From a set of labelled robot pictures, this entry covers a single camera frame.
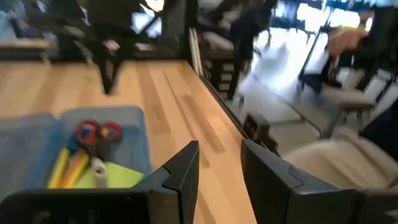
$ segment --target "orange object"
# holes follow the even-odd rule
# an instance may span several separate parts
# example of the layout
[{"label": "orange object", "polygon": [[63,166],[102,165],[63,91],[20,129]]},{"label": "orange object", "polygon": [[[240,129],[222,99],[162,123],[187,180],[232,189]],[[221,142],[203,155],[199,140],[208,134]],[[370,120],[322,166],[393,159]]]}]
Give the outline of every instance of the orange object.
[{"label": "orange object", "polygon": [[368,36],[368,32],[361,29],[339,30],[329,34],[329,55],[332,58],[337,58],[345,50],[356,49],[359,41],[366,36]]},{"label": "orange object", "polygon": [[68,166],[59,185],[60,189],[72,188],[88,165],[89,157],[84,149],[79,149]]}]

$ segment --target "scissors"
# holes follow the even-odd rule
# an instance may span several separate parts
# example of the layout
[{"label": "scissors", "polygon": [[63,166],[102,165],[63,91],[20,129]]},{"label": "scissors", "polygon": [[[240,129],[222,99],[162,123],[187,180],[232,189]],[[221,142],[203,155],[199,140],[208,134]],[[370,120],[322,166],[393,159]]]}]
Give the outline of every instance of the scissors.
[{"label": "scissors", "polygon": [[[86,138],[83,132],[89,130]],[[99,124],[95,120],[81,122],[76,130],[76,141],[79,146],[87,151],[90,158],[90,167],[94,172],[95,187],[106,188],[106,166],[111,145],[121,139],[120,125],[107,122]]]}]

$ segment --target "desk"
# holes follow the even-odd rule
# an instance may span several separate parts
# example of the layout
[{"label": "desk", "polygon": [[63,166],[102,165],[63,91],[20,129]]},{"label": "desk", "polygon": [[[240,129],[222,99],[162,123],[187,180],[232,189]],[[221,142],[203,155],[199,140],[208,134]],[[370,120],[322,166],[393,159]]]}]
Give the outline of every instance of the desk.
[{"label": "desk", "polygon": [[195,223],[256,222],[241,170],[242,135],[186,62],[125,63],[112,96],[103,95],[98,72],[83,63],[0,63],[0,118],[138,105],[145,111],[154,169],[199,140]]}]

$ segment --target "yellow crayon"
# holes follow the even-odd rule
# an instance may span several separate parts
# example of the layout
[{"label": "yellow crayon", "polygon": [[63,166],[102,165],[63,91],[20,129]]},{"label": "yellow crayon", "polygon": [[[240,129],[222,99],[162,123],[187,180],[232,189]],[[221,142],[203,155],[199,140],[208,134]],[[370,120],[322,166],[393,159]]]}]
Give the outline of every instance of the yellow crayon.
[{"label": "yellow crayon", "polygon": [[75,157],[72,160],[72,163],[68,166],[68,169],[65,171],[65,175],[61,180],[59,188],[68,189],[72,188],[75,183],[78,181],[84,170],[88,165],[89,157],[84,149],[79,149],[76,152]]},{"label": "yellow crayon", "polygon": [[65,170],[69,159],[69,149],[63,148],[58,155],[57,161],[55,161],[54,169],[51,173],[51,178],[47,184],[49,189],[59,188],[63,171]]}]

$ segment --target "green paper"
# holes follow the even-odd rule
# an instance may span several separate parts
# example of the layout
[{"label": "green paper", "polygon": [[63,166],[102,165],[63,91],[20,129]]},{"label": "green paper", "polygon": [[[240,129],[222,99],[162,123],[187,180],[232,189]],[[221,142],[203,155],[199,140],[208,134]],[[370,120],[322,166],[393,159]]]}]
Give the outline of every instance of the green paper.
[{"label": "green paper", "polygon": [[[106,166],[106,187],[107,188],[130,188],[138,184],[143,178],[144,174],[119,166],[112,162],[105,162]],[[82,175],[77,182],[74,189],[94,189],[94,172],[89,168]]]}]

